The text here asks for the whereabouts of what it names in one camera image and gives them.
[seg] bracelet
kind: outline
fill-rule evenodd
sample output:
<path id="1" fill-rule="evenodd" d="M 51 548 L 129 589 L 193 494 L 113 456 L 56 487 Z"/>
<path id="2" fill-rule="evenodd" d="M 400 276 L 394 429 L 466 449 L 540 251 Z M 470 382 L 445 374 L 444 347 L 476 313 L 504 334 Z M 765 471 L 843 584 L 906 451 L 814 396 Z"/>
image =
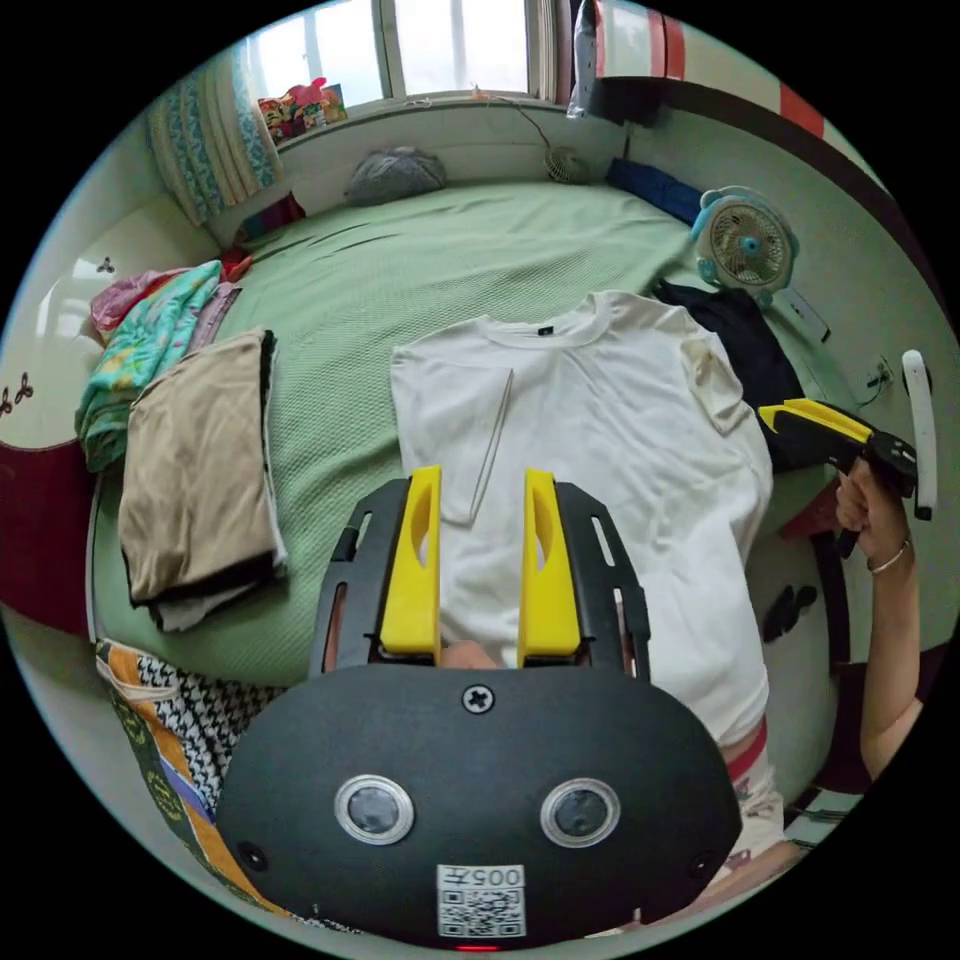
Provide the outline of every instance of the bracelet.
<path id="1" fill-rule="evenodd" d="M 878 573 L 883 573 L 884 570 L 892 567 L 906 552 L 907 548 L 910 546 L 909 537 L 903 541 L 903 546 L 897 551 L 896 555 L 888 560 L 886 563 L 881 563 L 879 567 L 871 567 L 870 564 L 867 564 L 867 569 L 876 576 Z"/>

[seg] grey pillow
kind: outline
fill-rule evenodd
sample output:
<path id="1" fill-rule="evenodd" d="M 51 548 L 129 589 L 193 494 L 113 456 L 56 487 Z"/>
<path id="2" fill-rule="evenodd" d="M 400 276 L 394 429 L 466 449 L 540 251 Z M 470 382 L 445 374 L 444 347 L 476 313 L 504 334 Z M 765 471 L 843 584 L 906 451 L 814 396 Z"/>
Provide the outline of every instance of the grey pillow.
<path id="1" fill-rule="evenodd" d="M 436 157 L 415 147 L 378 150 L 354 171 L 347 187 L 347 203 L 369 207 L 441 190 L 446 185 L 446 171 Z"/>

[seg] windowsill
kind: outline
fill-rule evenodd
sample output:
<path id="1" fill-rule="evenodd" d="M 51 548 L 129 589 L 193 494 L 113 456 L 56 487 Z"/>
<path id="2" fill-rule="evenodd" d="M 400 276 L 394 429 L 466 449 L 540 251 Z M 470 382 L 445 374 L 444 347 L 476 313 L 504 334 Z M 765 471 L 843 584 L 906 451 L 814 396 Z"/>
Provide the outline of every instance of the windowsill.
<path id="1" fill-rule="evenodd" d="M 287 150 L 293 150 L 301 144 L 307 143 L 316 137 L 322 137 L 329 133 L 335 133 L 337 130 L 344 130 L 347 127 L 360 126 L 369 123 L 372 120 L 381 120 L 384 117 L 404 116 L 410 113 L 422 113 L 428 110 L 449 110 L 451 108 L 463 107 L 496 107 L 501 109 L 511 109 L 512 104 L 523 107 L 524 110 L 542 110 L 548 113 L 566 113 L 567 108 L 548 100 L 539 100 L 527 94 L 517 94 L 497 100 L 483 100 L 474 97 L 472 94 L 434 94 L 433 96 L 422 96 L 410 98 L 402 102 L 381 101 L 376 104 L 363 104 L 355 107 L 353 112 L 347 110 L 347 119 L 339 120 L 326 127 L 318 127 L 294 137 L 285 140 L 277 145 L 278 153 L 285 153 Z"/>

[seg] red stripe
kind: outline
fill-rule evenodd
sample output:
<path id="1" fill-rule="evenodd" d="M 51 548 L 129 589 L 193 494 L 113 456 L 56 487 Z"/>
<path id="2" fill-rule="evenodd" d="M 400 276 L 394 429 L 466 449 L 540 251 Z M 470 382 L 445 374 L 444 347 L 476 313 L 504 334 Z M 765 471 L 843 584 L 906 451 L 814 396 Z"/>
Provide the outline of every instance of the red stripe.
<path id="1" fill-rule="evenodd" d="M 663 27 L 663 14 L 647 8 L 650 30 L 650 76 L 664 77 L 667 72 L 667 39 Z"/>
<path id="2" fill-rule="evenodd" d="M 673 17 L 664 16 L 663 27 L 667 45 L 665 76 L 668 80 L 682 80 L 687 70 L 687 45 L 683 39 L 683 24 Z"/>
<path id="3" fill-rule="evenodd" d="M 606 50 L 603 45 L 603 2 L 602 0 L 593 0 L 594 9 L 597 11 L 597 69 L 596 75 L 599 80 L 603 76 L 606 66 Z"/>
<path id="4" fill-rule="evenodd" d="M 815 137 L 823 137 L 823 117 L 786 84 L 780 84 L 780 116 L 792 120 Z"/>
<path id="5" fill-rule="evenodd" d="M 730 772 L 730 779 L 739 780 L 756 762 L 757 758 L 763 753 L 763 748 L 767 745 L 767 718 L 763 718 L 763 725 L 760 727 L 760 733 L 757 739 L 750 744 L 746 753 L 741 753 L 735 760 L 727 764 L 727 770 Z"/>

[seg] floral blanket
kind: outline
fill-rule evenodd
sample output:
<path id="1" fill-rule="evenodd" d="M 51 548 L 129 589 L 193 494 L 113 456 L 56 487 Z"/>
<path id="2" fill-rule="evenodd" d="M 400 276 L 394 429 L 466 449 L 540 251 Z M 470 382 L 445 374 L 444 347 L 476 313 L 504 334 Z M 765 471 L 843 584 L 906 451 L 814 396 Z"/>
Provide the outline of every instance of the floral blanket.
<path id="1" fill-rule="evenodd" d="M 187 352 L 200 311 L 219 283 L 219 260 L 187 270 L 136 303 L 117 327 L 74 417 L 91 473 L 123 458 L 130 405 Z"/>

